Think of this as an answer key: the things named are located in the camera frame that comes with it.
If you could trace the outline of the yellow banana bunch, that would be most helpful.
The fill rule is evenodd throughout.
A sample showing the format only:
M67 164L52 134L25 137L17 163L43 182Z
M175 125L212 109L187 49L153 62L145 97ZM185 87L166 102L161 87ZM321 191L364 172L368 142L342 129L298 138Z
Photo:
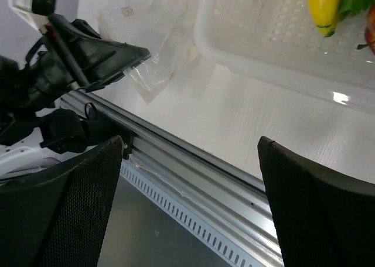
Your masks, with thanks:
M329 38L336 32L339 21L338 7L341 0L308 0L309 12L317 30Z

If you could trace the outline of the white perforated plastic basket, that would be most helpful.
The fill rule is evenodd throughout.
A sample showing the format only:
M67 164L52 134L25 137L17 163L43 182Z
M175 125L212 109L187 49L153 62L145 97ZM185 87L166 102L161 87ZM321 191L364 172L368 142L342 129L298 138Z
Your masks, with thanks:
M367 15L315 27L308 0L200 0L194 39L230 71L287 90L374 113L374 54L358 50Z

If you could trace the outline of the clear polka-dot zip bag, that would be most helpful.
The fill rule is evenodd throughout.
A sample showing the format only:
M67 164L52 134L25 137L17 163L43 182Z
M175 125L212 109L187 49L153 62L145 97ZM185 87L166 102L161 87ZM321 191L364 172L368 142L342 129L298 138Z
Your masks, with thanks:
M200 56L193 40L199 0L111 0L98 12L108 40L144 47L151 56L126 75L149 103Z

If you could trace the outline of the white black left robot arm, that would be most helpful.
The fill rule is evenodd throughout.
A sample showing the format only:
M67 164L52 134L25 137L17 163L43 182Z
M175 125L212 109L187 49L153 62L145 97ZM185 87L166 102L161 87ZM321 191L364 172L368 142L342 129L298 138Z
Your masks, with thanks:
M56 109L63 95L101 90L151 57L147 48L104 40L84 20L52 14L24 68L1 58L1 175L50 152L82 153L109 138L107 124Z

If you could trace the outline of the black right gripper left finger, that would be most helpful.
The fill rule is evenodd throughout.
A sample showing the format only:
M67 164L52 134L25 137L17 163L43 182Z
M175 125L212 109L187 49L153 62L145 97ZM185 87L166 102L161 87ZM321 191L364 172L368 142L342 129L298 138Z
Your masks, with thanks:
M96 266L120 175L122 139L1 181L2 266Z

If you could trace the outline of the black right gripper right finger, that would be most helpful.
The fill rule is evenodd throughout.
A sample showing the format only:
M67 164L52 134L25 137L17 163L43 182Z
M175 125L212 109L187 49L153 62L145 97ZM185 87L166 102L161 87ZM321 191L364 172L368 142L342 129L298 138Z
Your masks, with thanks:
M373 266L374 184L264 136L257 149L285 266Z

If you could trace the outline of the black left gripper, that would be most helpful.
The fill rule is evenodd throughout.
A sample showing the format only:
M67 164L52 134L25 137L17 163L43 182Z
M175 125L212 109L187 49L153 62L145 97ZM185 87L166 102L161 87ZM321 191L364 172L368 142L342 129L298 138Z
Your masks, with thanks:
M44 109L71 90L102 90L151 57L147 48L102 40L82 19L54 13L40 31L24 68L1 57L2 109Z

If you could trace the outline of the dark red apple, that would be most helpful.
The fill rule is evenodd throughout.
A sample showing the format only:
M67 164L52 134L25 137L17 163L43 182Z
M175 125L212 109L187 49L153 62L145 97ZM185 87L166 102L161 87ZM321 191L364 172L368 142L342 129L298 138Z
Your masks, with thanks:
M367 14L367 24L364 31L364 38L366 43L357 45L357 50L369 47L374 53L374 5L371 6Z

